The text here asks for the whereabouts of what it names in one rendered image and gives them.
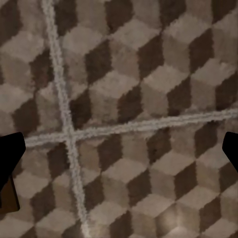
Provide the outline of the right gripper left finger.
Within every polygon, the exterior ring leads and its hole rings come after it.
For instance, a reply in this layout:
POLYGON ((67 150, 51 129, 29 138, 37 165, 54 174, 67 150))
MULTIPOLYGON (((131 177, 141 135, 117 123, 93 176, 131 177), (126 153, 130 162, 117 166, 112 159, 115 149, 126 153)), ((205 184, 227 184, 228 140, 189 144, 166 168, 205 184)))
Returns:
POLYGON ((22 132, 0 137, 0 191, 26 150, 22 132))

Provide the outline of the mousetrap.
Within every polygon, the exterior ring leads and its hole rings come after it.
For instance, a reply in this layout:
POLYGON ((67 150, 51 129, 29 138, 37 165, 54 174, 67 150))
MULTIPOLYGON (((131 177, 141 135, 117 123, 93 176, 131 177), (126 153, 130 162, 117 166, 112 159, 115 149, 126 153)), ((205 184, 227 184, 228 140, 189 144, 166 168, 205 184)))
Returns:
POLYGON ((20 210, 12 174, 0 191, 0 215, 20 210))

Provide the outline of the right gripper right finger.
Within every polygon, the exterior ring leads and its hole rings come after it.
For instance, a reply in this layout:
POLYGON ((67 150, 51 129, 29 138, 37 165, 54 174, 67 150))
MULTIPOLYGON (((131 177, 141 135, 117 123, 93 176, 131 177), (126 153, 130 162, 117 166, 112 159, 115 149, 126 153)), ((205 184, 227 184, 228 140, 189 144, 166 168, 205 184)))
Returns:
POLYGON ((238 134, 227 132, 222 149, 238 172, 238 134))

